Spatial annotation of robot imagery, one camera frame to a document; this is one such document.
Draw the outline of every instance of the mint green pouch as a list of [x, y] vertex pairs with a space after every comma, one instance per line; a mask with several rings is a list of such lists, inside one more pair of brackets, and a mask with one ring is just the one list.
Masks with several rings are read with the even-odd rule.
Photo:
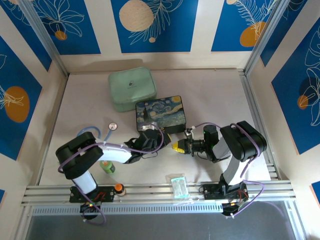
[[146, 67], [112, 73], [108, 77], [113, 106], [117, 112], [136, 109], [136, 103], [157, 96], [155, 80]]

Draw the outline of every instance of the metal vent grille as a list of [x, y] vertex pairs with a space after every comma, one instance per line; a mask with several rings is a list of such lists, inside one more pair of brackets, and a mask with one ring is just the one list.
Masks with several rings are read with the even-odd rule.
[[[182, 213], [222, 213], [221, 203], [195, 203], [188, 205], [172, 204], [128, 204], [102, 205], [105, 215], [128, 214], [182, 214]], [[80, 206], [37, 206], [33, 209], [33, 216], [78, 215]]]

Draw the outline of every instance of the white table surface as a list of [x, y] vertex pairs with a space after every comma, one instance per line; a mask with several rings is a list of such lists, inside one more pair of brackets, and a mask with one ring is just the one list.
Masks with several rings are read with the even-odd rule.
[[[243, 86], [236, 69], [226, 70], [156, 70], [152, 72], [158, 90], [157, 97], [180, 95], [187, 127], [203, 122], [222, 127], [246, 120], [253, 125]], [[101, 129], [102, 138], [108, 133], [108, 125], [118, 125], [108, 142], [121, 144], [138, 137], [136, 112], [116, 112], [109, 96], [108, 72], [95, 74], [71, 74], [66, 86], [61, 108], [55, 124], [52, 140], [45, 160], [40, 185], [70, 185], [72, 182], [58, 173], [56, 150], [75, 138], [88, 126]], [[166, 183], [166, 176], [184, 174], [188, 182], [218, 181], [229, 160], [212, 163], [172, 150], [171, 145], [184, 137], [172, 134], [172, 143], [158, 152], [155, 158], [141, 159], [133, 164], [114, 162], [115, 173], [106, 174], [99, 162], [90, 173], [98, 184], [159, 184]], [[195, 137], [203, 138], [202, 129]], [[270, 180], [263, 155], [257, 158], [245, 178], [252, 181]]]

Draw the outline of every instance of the gray floor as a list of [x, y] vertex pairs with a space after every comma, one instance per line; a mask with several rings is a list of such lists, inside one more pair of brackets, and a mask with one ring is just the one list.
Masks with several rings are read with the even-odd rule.
[[29, 240], [291, 240], [283, 202], [254, 202], [235, 219], [220, 213], [107, 215], [93, 226], [80, 216], [34, 216]]

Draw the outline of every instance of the beige circle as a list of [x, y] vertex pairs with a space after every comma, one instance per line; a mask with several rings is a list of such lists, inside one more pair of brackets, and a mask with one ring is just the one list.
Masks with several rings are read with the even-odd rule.
[[226, 0], [226, 3], [229, 5], [235, 4], [238, 0]]
[[15, 5], [18, 5], [17, 0], [8, 0], [10, 3], [13, 3]]
[[120, 9], [119, 17], [123, 27], [131, 32], [144, 31], [154, 22], [151, 8], [141, 0], [128, 1]]

